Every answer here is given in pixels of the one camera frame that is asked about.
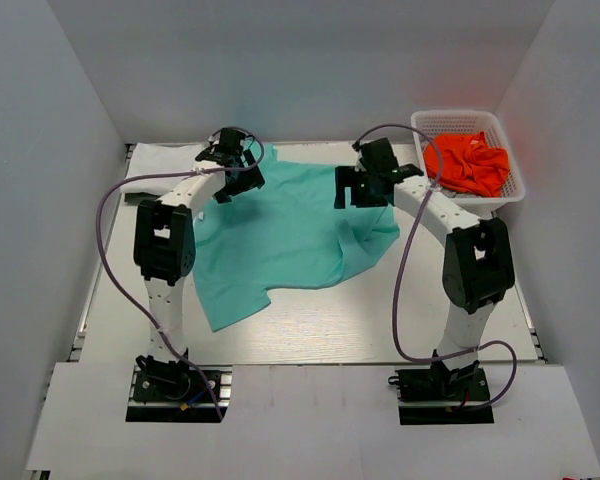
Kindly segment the teal t shirt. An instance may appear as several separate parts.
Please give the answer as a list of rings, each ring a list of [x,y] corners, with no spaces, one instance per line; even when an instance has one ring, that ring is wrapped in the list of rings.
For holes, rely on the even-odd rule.
[[[262,148],[265,184],[209,202],[194,223],[193,280],[212,331],[266,308],[272,289],[322,289],[375,266],[398,239],[389,207],[334,208],[334,169]]]

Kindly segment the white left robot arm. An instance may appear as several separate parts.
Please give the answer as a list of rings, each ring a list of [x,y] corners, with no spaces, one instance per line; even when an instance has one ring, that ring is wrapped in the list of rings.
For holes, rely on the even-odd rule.
[[[140,268],[152,317],[148,356],[164,363],[188,356],[183,332],[186,278],[196,259],[194,218],[210,201],[264,186],[258,159],[247,143],[253,136],[225,127],[195,158],[194,169],[168,193],[137,207],[134,263]]]

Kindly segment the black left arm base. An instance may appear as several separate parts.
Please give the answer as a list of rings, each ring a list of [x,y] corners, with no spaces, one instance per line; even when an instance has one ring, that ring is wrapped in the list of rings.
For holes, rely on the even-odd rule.
[[[227,412],[232,385],[229,367],[197,372],[180,361],[138,356],[125,420],[130,423],[216,424]]]

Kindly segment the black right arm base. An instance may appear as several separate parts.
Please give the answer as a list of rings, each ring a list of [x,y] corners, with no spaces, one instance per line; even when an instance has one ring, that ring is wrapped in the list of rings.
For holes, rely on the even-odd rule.
[[[460,372],[451,372],[442,362],[400,369],[387,383],[396,389],[402,426],[494,423],[488,382],[478,362]]]

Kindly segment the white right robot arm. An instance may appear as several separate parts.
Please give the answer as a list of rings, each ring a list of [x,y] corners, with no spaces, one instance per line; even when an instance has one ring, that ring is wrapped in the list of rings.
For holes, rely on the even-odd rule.
[[[431,374],[432,388],[455,398],[468,385],[464,369],[488,346],[482,337],[489,317],[515,283],[507,227],[462,208],[415,165],[399,164],[388,139],[353,148],[356,165],[335,170],[335,208],[391,205],[412,215],[412,227],[424,227],[444,249],[441,282],[449,310],[441,340],[428,357],[398,353],[415,364],[443,364]]]

